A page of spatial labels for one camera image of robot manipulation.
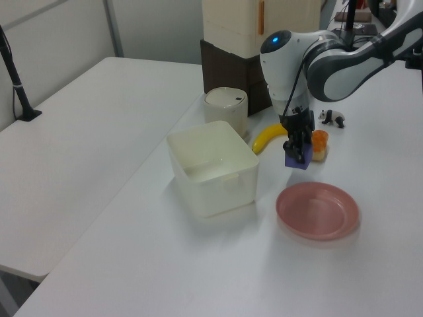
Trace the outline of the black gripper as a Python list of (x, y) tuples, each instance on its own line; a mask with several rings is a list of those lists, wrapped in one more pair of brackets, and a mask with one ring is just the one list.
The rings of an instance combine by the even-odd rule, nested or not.
[(288, 140), (283, 144), (286, 164), (304, 164), (305, 155), (303, 143), (311, 145), (313, 131), (315, 130), (314, 113), (310, 109), (305, 109), (300, 113), (290, 116), (279, 115), (280, 123), (284, 129), (290, 133)]

